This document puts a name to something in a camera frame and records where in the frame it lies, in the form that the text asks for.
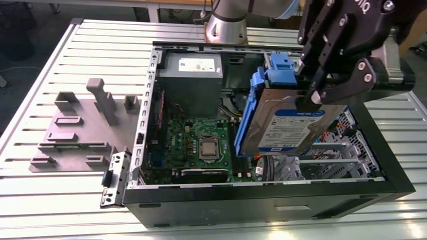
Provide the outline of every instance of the floor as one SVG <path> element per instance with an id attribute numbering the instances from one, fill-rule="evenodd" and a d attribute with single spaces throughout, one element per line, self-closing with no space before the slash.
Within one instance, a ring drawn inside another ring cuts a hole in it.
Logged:
<path id="1" fill-rule="evenodd" d="M 23 61 L 11 61 L 0 55 L 0 74 L 9 81 L 9 87 L 0 89 L 0 135 L 9 126 L 18 107 L 27 95 L 30 88 L 38 78 L 58 42 L 65 34 L 73 18 L 115 20 L 115 21 L 139 21 L 150 22 L 149 11 L 145 8 L 134 9 L 131 7 L 110 7 L 110 6 L 89 6 L 62 4 L 59 6 L 61 13 L 54 14 L 46 3 L 33 4 L 33 14 L 37 19 L 38 27 L 27 32 L 31 42 L 35 46 L 35 54 Z M 161 21 L 163 23 L 186 23 L 193 24 L 193 18 L 198 18 L 199 11 L 175 10 L 169 12 L 161 10 Z M 250 16 L 247 18 L 249 27 L 270 28 L 272 23 L 268 17 Z M 427 74 L 426 59 L 410 52 L 405 58 L 408 59 L 418 76 L 416 94 L 421 98 L 424 104 L 427 104 L 427 82 L 425 76 Z M 14 67 L 37 67 L 37 68 L 15 68 Z"/>

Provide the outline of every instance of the motherboard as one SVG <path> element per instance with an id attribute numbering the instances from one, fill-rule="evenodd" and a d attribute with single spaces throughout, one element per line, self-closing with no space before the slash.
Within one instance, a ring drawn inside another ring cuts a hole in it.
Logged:
<path id="1" fill-rule="evenodd" d="M 237 129 L 226 119 L 169 120 L 165 148 L 150 153 L 146 178 L 155 184 L 258 181 L 254 158 L 237 157 Z"/>

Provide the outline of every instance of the wire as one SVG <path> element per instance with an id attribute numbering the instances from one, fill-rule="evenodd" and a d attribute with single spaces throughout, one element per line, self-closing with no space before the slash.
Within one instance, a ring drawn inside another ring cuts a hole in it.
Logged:
<path id="1" fill-rule="evenodd" d="M 235 110 L 238 111 L 239 114 L 243 114 L 243 111 L 242 109 L 239 108 L 238 106 L 238 103 L 235 101 L 235 97 L 237 97 L 237 94 L 250 94 L 250 89 L 247 88 L 235 88 L 233 91 L 231 91 L 231 94 L 230 94 L 230 102 L 231 102 L 231 105 L 234 106 Z"/>
<path id="2" fill-rule="evenodd" d="M 257 155 L 257 156 L 254 157 L 254 161 L 258 161 L 262 157 L 263 157 L 262 155 Z"/>
<path id="3" fill-rule="evenodd" d="M 191 12 L 191 14 L 190 14 L 190 16 L 187 17 L 187 19 L 181 19 L 178 16 L 175 16 L 175 12 L 171 10 L 171 9 L 166 9 L 166 11 L 174 16 L 174 18 L 177 18 L 182 23 L 183 22 L 186 22 L 186 21 L 189 21 L 191 18 L 193 18 L 193 16 L 194 16 L 194 14 L 195 14 L 195 12 L 197 12 L 197 10 L 193 10 L 193 12 Z"/>
<path id="4" fill-rule="evenodd" d="M 42 68 L 37 67 L 37 66 L 15 66 L 15 67 L 11 67 L 9 69 L 0 70 L 0 73 L 3 73 L 6 71 L 10 71 L 10 70 L 14 70 L 14 69 L 38 69 L 38 70 L 42 71 Z"/>
<path id="5" fill-rule="evenodd" d="M 233 112 L 230 109 L 229 109 L 229 107 L 226 107 L 225 105 L 219 105 L 218 106 L 218 108 L 219 108 L 219 110 L 222 110 L 223 112 L 225 112 L 225 114 L 227 114 L 231 118 L 239 118 L 239 117 L 242 117 L 242 115 L 241 114 L 238 114 L 238 113 L 235 113 L 235 112 Z"/>
<path id="6" fill-rule="evenodd" d="M 215 13 L 217 8 L 219 7 L 222 0 L 217 0 L 217 1 L 218 1 L 218 4 L 217 4 L 217 6 L 215 6 L 215 8 L 214 8 L 214 1 L 211 0 L 213 11 L 211 11 L 205 17 L 193 19 L 194 24 L 198 24 L 197 21 L 203 21 L 205 19 L 207 19 L 209 17 L 211 17 L 211 15 Z"/>

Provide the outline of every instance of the cable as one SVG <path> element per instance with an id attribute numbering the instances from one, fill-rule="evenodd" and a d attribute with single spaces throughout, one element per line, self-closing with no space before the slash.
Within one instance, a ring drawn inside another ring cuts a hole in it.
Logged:
<path id="1" fill-rule="evenodd" d="M 195 12 L 197 12 L 197 10 L 193 10 L 193 12 L 191 12 L 191 14 L 190 14 L 190 16 L 187 17 L 187 19 L 181 19 L 178 16 L 175 16 L 175 12 L 171 10 L 171 9 L 166 9 L 166 11 L 174 16 L 174 18 L 177 18 L 182 23 L 183 22 L 186 22 L 186 21 L 189 21 L 191 18 L 193 18 L 193 16 L 194 16 L 194 14 L 195 14 Z"/>
<path id="2" fill-rule="evenodd" d="M 268 165 L 269 165 L 269 181 L 274 181 L 276 180 L 276 160 L 274 160 L 274 156 L 268 155 Z"/>
<path id="3" fill-rule="evenodd" d="M 239 114 L 243 114 L 243 111 L 242 111 L 242 109 L 239 108 L 238 103 L 237 103 L 237 101 L 235 101 L 237 94 L 250 94 L 250 89 L 247 89 L 247 88 L 235 88 L 235 89 L 231 91 L 231 94 L 230 94 L 230 102 L 231 102 L 231 105 L 233 105 L 234 109 L 238 111 L 238 113 L 239 113 Z"/>
<path id="4" fill-rule="evenodd" d="M 211 11 L 205 17 L 193 19 L 194 24 L 198 24 L 197 21 L 203 21 L 205 19 L 207 19 L 209 17 L 211 17 L 211 15 L 213 15 L 213 14 L 215 13 L 215 11 L 217 11 L 217 8 L 218 8 L 219 5 L 221 5 L 221 1 L 222 1 L 222 0 L 218 0 L 218 4 L 217 4 L 217 6 L 215 6 L 215 8 L 214 8 L 214 1 L 211 0 L 213 11 Z"/>
<path id="5" fill-rule="evenodd" d="M 225 105 L 221 104 L 221 105 L 218 106 L 218 108 L 219 108 L 219 110 L 222 110 L 222 111 L 225 112 L 225 114 L 227 114 L 231 118 L 238 119 L 239 117 L 242 117 L 241 114 L 233 112 L 233 111 L 229 109 L 229 107 L 226 107 Z"/>
<path id="6" fill-rule="evenodd" d="M 3 73 L 6 71 L 10 71 L 10 70 L 14 70 L 14 69 L 38 69 L 38 70 L 42 71 L 42 68 L 37 67 L 37 66 L 15 66 L 15 67 L 11 67 L 9 69 L 0 70 L 0 73 Z"/>

